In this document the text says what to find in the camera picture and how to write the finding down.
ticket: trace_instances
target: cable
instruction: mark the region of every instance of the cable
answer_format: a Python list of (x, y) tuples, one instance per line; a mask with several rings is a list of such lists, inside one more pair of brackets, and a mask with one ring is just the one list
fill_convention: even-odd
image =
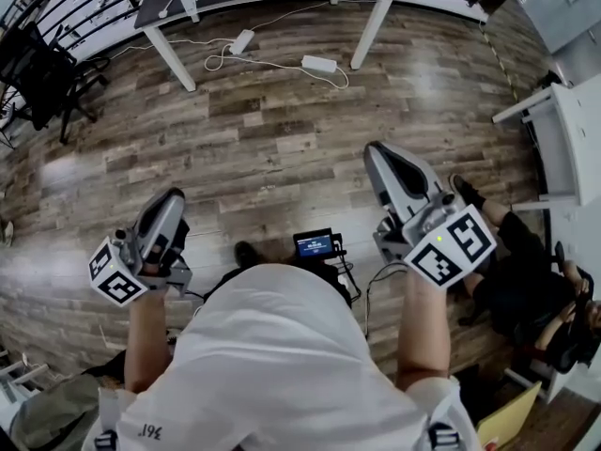
[(342, 254), (340, 255), (340, 261), (342, 262), (342, 265), (344, 266), (345, 271), (347, 272), (348, 280), (350, 281), (350, 284), (353, 285), (353, 287), (355, 288), (355, 291), (357, 292), (355, 297), (351, 298), (351, 300), (350, 300), (351, 303), (354, 303), (361, 298), (362, 292), (359, 289), (359, 286), (357, 286), (357, 283), (355, 282), (355, 278), (353, 277), (353, 274), (350, 272), (350, 269), (347, 266), (347, 262), (345, 261), (345, 257)]
[[(323, 82), (327, 82), (328, 84), (330, 84), (331, 86), (333, 86), (335, 88), (338, 88), (339, 90), (344, 90), (345, 88), (348, 88), (348, 86), (349, 86), (349, 81), (348, 81), (347, 74), (345, 73), (344, 70), (342, 70), (338, 66), (336, 66), (336, 69), (339, 70), (345, 76), (346, 83), (343, 86), (338, 86), (337, 84), (335, 84), (331, 80), (325, 79), (323, 77), (318, 77), (317, 75), (313, 75), (313, 73), (308, 72), (307, 70), (303, 69), (302, 67), (288, 67), (286, 65), (278, 65), (278, 64), (273, 64), (271, 62), (263, 62), (261, 60), (250, 60), (248, 58), (241, 58), (239, 56), (225, 56), (225, 50), (227, 50), (227, 48), (229, 48), (229, 47), (231, 47), (231, 44), (225, 45), (222, 48), (221, 55), (210, 55), (210, 56), (208, 56), (207, 59), (205, 60), (205, 69), (208, 70), (208, 71), (217, 71), (217, 70), (220, 70), (223, 67), (223, 61), (224, 60), (239, 60), (241, 62), (247, 62), (249, 64), (271, 65), (272, 67), (277, 67), (278, 69), (299, 70), (302, 73), (306, 73), (307, 75), (309, 75), (310, 77), (313, 77), (316, 80), (321, 80)], [(219, 63), (219, 65), (217, 67), (210, 68), (207, 65), (207, 63), (209, 62), (209, 60), (211, 58), (221, 58), (221, 62)]]
[(349, 273), (355, 268), (355, 264), (353, 264), (352, 262), (347, 262), (347, 267), (345, 267), (345, 265), (342, 262), (334, 262), (332, 266), (338, 270), (338, 275)]
[(164, 19), (167, 16), (167, 10), (171, 7), (174, 0), (169, 0), (169, 3), (165, 5), (165, 8), (159, 12), (159, 18)]
[[(383, 277), (379, 277), (380, 274), (382, 274), (384, 271), (386, 271), (387, 269), (390, 269), (393, 266), (402, 266), (403, 269), (397, 269), (393, 272), (386, 274)], [(388, 279), (389, 277), (391, 277), (397, 273), (406, 273), (407, 269), (408, 269), (408, 266), (407, 266), (407, 264), (405, 264), (405, 262), (392, 262), (390, 264), (385, 265), (382, 269), (380, 269), (378, 272), (376, 272), (376, 275), (372, 278), (371, 281), (369, 281), (369, 284), (367, 285), (367, 289), (365, 290), (365, 339), (367, 339), (369, 337), (369, 314), (371, 312), (371, 307), (372, 307), (369, 296), (370, 296), (370, 292), (372, 289), (372, 284), (374, 284), (375, 282), (380, 282), (385, 279)]]
[(187, 290), (185, 293), (190, 294), (192, 296), (196, 296), (198, 299), (202, 299), (203, 302), (205, 301), (205, 296), (198, 294), (198, 292), (192, 292), (191, 290)]
[(328, 5), (329, 3), (330, 2), (324, 2), (324, 3), (319, 4), (319, 5), (312, 5), (310, 7), (299, 8), (298, 10), (289, 11), (286, 15), (282, 15), (281, 17), (278, 17), (277, 19), (272, 20), (271, 22), (260, 23), (259, 25), (256, 25), (253, 28), (251, 28), (251, 30), (255, 31), (257, 28), (261, 28), (262, 26), (267, 26), (267, 25), (271, 25), (272, 23), (280, 22), (282, 19), (288, 17), (289, 15), (294, 15), (295, 13), (299, 13), (299, 12), (302, 12), (302, 11), (305, 11), (305, 10), (310, 10), (312, 8), (323, 7), (324, 5)]
[[(167, 4), (167, 7), (165, 7), (165, 9), (163, 10), (163, 12), (165, 12), (165, 10), (167, 8), (169, 8), (169, 6), (172, 4), (172, 2), (173, 2), (173, 0), (169, 1), (169, 3)], [(338, 0), (338, 2), (343, 2), (343, 3), (362, 3), (362, 2), (368, 2), (368, 3), (373, 3), (373, 0)], [(255, 25), (253, 28), (251, 28), (251, 30), (255, 31), (257, 28), (261, 28), (263, 26), (267, 26), (267, 25), (271, 25), (272, 23), (279, 22), (280, 20), (282, 20), (282, 19), (284, 19), (284, 18), (286, 18), (286, 17), (288, 17), (290, 15), (293, 15), (295, 13), (300, 13), (302, 11), (310, 10), (312, 8), (324, 7), (324, 6), (328, 5), (329, 3), (330, 2), (323, 2), (323, 3), (318, 4), (318, 5), (311, 5), (310, 7), (299, 8), (297, 10), (290, 11), (290, 12), (288, 12), (288, 13), (286, 13), (286, 14), (284, 14), (284, 15), (282, 15), (282, 16), (278, 17), (277, 19), (274, 19), (274, 20), (272, 20), (270, 22), (265, 22), (265, 23), (260, 23), (259, 25)], [(303, 69), (302, 67), (289, 67), (289, 66), (285, 66), (285, 65), (273, 64), (271, 62), (263, 62), (263, 61), (260, 61), (260, 60), (250, 60), (250, 59), (241, 58), (241, 57), (238, 57), (238, 56), (225, 56), (225, 50), (228, 47), (231, 47), (231, 43), (235, 42), (234, 39), (213, 39), (213, 40), (210, 40), (208, 42), (193, 41), (193, 40), (189, 40), (189, 39), (183, 39), (183, 40), (169, 40), (168, 43), (193, 43), (193, 44), (198, 44), (198, 45), (210, 45), (210, 43), (212, 43), (214, 41), (227, 41), (227, 42), (229, 42), (229, 44), (225, 45), (222, 48), (221, 55), (210, 55), (209, 57), (207, 57), (207, 59), (205, 60), (205, 69), (208, 70), (208, 71), (217, 71), (217, 70), (220, 70), (223, 67), (223, 62), (226, 59), (227, 60), (239, 60), (241, 62), (246, 62), (246, 63), (251, 63), (251, 64), (270, 65), (270, 66), (276, 67), (278, 69), (300, 70), (301, 72), (309, 75), (310, 77), (312, 77), (312, 78), (314, 78), (316, 80), (320, 80), (322, 82), (327, 82), (328, 84), (330, 84), (331, 86), (333, 86), (333, 87), (335, 87), (335, 88), (337, 88), (339, 90), (344, 90), (344, 89), (348, 88), (348, 86), (349, 86), (348, 76), (347, 76), (347, 74), (340, 67), (336, 67), (336, 69), (339, 70), (344, 75), (344, 77), (345, 77), (345, 82), (346, 83), (343, 86), (338, 86), (337, 84), (335, 84), (331, 80), (328, 80), (328, 79), (323, 78), (323, 77), (318, 77), (317, 75), (313, 75), (313, 73), (311, 73), (311, 72)], [(113, 55), (112, 57), (109, 58), (109, 60), (113, 60), (113, 59), (117, 58), (118, 56), (123, 55), (124, 53), (126, 53), (129, 50), (141, 50), (141, 51), (144, 51), (144, 50), (148, 50), (148, 49), (152, 48), (153, 46), (154, 45), (148, 45), (147, 47), (134, 47), (134, 46), (130, 46), (130, 47), (127, 47), (126, 49), (122, 50), (118, 54)], [(208, 67), (207, 63), (208, 63), (208, 61), (211, 58), (221, 58), (221, 62), (220, 62), (220, 64), (219, 64), (218, 67), (215, 67), (213, 69), (211, 69), (211, 68)], [(87, 59), (86, 62), (93, 61), (94, 59), (95, 58)]]

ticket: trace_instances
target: foot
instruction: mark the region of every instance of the foot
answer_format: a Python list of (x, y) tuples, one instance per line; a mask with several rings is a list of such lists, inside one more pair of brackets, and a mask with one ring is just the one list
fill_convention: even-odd
[(241, 269), (248, 269), (259, 263), (259, 253), (246, 241), (240, 241), (234, 246), (234, 256)]
[(478, 193), (473, 186), (463, 179), (459, 174), (452, 174), (449, 177), (449, 184), (451, 189), (456, 194), (461, 195), (466, 206), (473, 204), (476, 209), (481, 210), (482, 205), (485, 203), (485, 199)]

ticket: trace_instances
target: wooden floor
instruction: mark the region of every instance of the wooden floor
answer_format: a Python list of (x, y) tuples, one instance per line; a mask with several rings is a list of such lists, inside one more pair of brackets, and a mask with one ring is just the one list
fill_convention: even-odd
[[(235, 38), (305, 5), (217, 13), (172, 27), (169, 38)], [(371, 234), (383, 213), (362, 163), (372, 140), (417, 153), (445, 181), (463, 173), (502, 202), (533, 197), (529, 140), (517, 127), (490, 122), (514, 99), (478, 26), (394, 6), (362, 69), (351, 71), (370, 10), (357, 3), (310, 10), (258, 30), (251, 44), (251, 58), (282, 65), (298, 65), (305, 54), (335, 58), (349, 73), (346, 90), (298, 71), (231, 61), (209, 73), (204, 59), (221, 47), (176, 44), (198, 83), (195, 92), (183, 89), (153, 49), (129, 51), (106, 72), (106, 91), (89, 99), (99, 121), (75, 120), (67, 147), (58, 143), (57, 121), (44, 132), (26, 128), (17, 135), (18, 149), (0, 154), (7, 191), (0, 215), (16, 228), (14, 246), (0, 249), (4, 345), (63, 374), (113, 356), (125, 343), (128, 314), (90, 290), (86, 262), (104, 236), (130, 224), (168, 186), (182, 188), (188, 199), (185, 257), (194, 272), (191, 290), (200, 292), (234, 267), (236, 241), (278, 258), (292, 250), (293, 233), (321, 227), (342, 232), (365, 286), (382, 265)], [(486, 31), (520, 97), (529, 95), (548, 68), (531, 25), (510, 2)], [(369, 342), (388, 375), (403, 288), (403, 277), (393, 277), (373, 289)], [(169, 325), (183, 328), (196, 306), (174, 296)], [(468, 308), (464, 299), (449, 299), (453, 369), (507, 354), (487, 322), (456, 326)], [(362, 324), (363, 301), (355, 314)]]

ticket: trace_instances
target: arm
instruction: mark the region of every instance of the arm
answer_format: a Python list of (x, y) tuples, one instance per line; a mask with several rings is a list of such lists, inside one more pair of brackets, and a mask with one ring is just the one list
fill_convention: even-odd
[(538, 336), (534, 346), (538, 350), (547, 350), (549, 343), (553, 339), (553, 336), (560, 330), (560, 328), (566, 323), (574, 320), (574, 309), (576, 305), (574, 303), (570, 303), (567, 305), (563, 311), (556, 316), (554, 320), (552, 320), (547, 327), (543, 330), (541, 335)]
[(562, 271), (563, 271), (563, 275), (572, 284), (576, 284), (576, 283), (580, 282), (580, 280), (582, 279), (580, 272), (578, 272), (578, 266), (576, 265), (576, 262), (574, 262), (573, 260), (566, 260), (563, 263)]
[(169, 366), (164, 292), (148, 292), (130, 306), (130, 334), (125, 354), (125, 388), (142, 393)]
[(578, 266), (573, 260), (566, 260), (562, 267), (563, 275), (572, 283), (576, 291), (576, 295), (580, 293), (586, 294), (589, 292), (589, 279), (582, 277), (578, 270)]
[(406, 391), (425, 378), (449, 376), (451, 334), (447, 321), (447, 294), (413, 270), (398, 335), (396, 387)]

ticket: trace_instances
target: white t-shirt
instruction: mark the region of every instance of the white t-shirt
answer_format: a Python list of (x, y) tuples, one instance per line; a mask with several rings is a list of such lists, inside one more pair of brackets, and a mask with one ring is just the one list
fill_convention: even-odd
[(455, 449), (480, 449), (457, 384), (432, 378), (402, 393), (335, 289), (269, 264), (211, 296), (116, 432), (122, 451), (376, 451), (431, 449), (435, 423), (450, 425), (439, 443), (458, 433)]

